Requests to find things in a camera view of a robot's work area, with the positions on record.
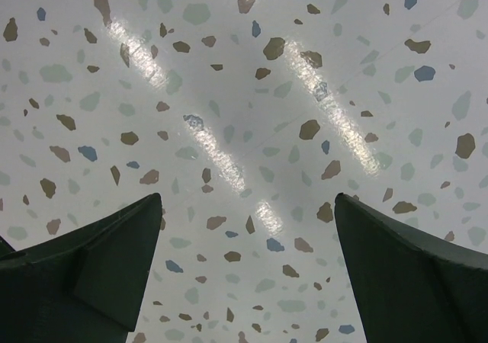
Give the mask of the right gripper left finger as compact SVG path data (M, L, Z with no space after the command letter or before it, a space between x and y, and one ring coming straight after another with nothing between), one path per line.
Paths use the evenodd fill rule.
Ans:
M162 221L150 194L38 245L1 241L3 342L125 342L136 329Z

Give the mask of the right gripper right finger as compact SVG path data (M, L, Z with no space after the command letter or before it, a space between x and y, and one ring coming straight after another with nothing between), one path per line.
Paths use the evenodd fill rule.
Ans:
M335 198L342 253L369 342L485 342L487 256Z

